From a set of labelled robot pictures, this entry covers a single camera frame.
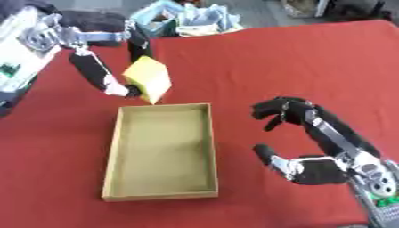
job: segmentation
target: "grey floor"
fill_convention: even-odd
[[[47,0],[59,9],[86,9],[119,12],[125,16],[155,0]],[[280,0],[204,0],[206,4],[226,5],[229,12],[241,16],[244,28],[295,26],[325,22],[318,19],[293,19],[282,9]],[[387,8],[399,15],[399,0],[386,0]]]

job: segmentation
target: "cardboard tray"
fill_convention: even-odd
[[[206,198],[217,193],[209,104],[119,109],[104,200]]]

